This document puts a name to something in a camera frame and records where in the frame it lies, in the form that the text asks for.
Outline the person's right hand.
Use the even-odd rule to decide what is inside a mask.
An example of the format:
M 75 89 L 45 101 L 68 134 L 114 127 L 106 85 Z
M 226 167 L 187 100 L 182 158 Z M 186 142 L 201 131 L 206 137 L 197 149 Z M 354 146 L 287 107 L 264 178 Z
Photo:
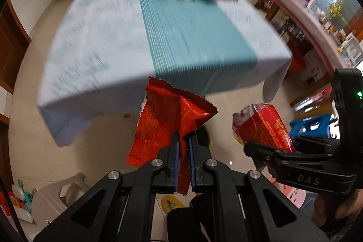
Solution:
M 328 201 L 327 197 L 320 194 L 316 196 L 314 201 L 314 211 L 311 220 L 318 227 L 323 226 L 328 216 L 334 212 L 336 219 L 348 218 L 350 221 L 355 220 L 362 210 L 362 189 L 356 190 L 356 192 L 346 199 L 340 205 L 333 205 L 331 201 Z

